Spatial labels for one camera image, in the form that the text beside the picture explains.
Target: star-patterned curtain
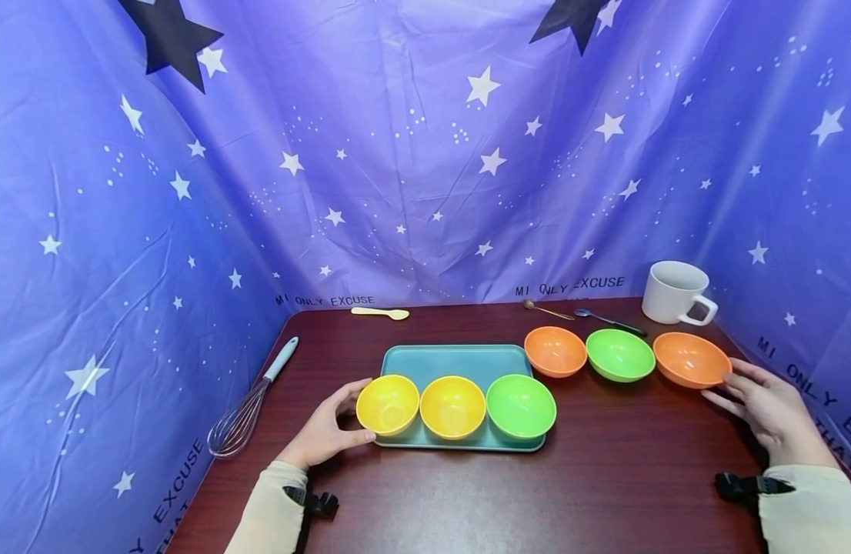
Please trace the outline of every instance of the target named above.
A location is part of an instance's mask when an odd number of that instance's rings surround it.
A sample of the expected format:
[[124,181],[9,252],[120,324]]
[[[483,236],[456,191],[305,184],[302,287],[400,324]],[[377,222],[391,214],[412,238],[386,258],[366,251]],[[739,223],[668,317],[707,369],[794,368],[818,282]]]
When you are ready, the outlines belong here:
[[851,468],[851,4],[0,2],[0,552],[162,552],[296,311],[662,259]]

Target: bowl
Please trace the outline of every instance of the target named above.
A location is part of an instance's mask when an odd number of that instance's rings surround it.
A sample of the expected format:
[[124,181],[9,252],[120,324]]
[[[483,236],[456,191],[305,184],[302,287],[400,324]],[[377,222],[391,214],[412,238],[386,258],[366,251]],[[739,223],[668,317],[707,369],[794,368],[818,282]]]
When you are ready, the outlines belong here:
[[403,375],[383,375],[373,379],[358,395],[355,412],[365,429],[378,436],[401,434],[416,417],[419,390]]
[[688,389],[721,385],[733,371],[727,354],[708,340],[686,332],[667,332],[653,342],[659,372]]
[[582,339],[560,327],[532,330],[524,339],[524,351],[537,372],[555,378],[570,377],[588,358]]
[[486,409],[496,427],[513,438],[546,434],[558,416],[552,393],[528,375],[503,375],[486,391]]
[[484,392],[472,381],[448,375],[433,380],[423,391],[419,414],[429,431],[448,441],[475,432],[486,414]]
[[589,361],[601,377],[617,383],[643,379],[653,371],[656,358],[649,345],[630,332],[602,329],[586,339]]

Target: whisk handle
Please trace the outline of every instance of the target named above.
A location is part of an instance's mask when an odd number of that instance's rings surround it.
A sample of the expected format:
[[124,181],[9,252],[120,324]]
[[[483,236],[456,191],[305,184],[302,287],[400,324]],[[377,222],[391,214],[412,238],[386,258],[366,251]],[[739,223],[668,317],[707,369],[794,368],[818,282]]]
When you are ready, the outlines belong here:
[[287,360],[290,360],[290,356],[293,355],[293,352],[296,350],[296,345],[299,344],[299,337],[293,337],[292,339],[287,341],[287,344],[284,345],[284,348],[278,352],[278,355],[275,357],[275,361],[272,362],[272,365],[269,366],[267,371],[265,372],[265,379],[268,379],[269,382],[275,380],[275,377],[278,377],[278,374],[281,372],[281,368],[284,368],[284,364],[287,363]]

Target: spoon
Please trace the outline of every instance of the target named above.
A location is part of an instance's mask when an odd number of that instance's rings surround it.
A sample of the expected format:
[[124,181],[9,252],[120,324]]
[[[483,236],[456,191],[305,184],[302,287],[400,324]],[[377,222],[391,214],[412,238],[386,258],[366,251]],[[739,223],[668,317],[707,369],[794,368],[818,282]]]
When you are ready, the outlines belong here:
[[595,319],[600,319],[601,321],[607,323],[607,325],[612,325],[619,330],[634,333],[639,337],[646,337],[647,331],[643,331],[642,329],[638,329],[637,327],[633,327],[631,325],[626,325],[625,323],[620,323],[618,321],[613,321],[612,319],[605,319],[605,317],[601,317],[600,315],[595,315],[591,313],[591,310],[579,308],[573,310],[573,313],[577,314],[579,317],[595,317]]
[[352,313],[355,315],[388,315],[395,321],[401,321],[402,319],[410,317],[410,312],[406,309],[361,308],[360,305],[356,305],[355,308],[352,309]]
[[530,299],[530,298],[524,299],[524,308],[527,308],[527,309],[538,309],[538,310],[540,310],[541,312],[545,312],[545,313],[547,313],[547,314],[552,314],[552,315],[554,315],[554,316],[556,316],[556,317],[560,317],[560,319],[566,319],[566,320],[569,320],[569,321],[573,321],[573,320],[575,320],[575,319],[576,319],[576,317],[573,317],[572,315],[559,314],[558,312],[553,312],[553,311],[552,311],[552,310],[550,310],[550,309],[540,308],[538,305],[536,305],[536,304],[532,303],[532,301],[531,301],[531,299]]

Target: person's left hand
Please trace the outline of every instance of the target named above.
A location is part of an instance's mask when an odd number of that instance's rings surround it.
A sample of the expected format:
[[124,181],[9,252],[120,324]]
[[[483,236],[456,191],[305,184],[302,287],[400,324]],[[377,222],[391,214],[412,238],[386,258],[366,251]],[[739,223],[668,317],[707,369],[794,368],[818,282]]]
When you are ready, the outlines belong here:
[[278,456],[278,460],[307,472],[309,467],[326,462],[345,449],[375,441],[375,434],[366,429],[343,431],[336,418],[355,412],[359,393],[373,379],[361,379],[344,385],[334,392],[311,415],[296,437]]

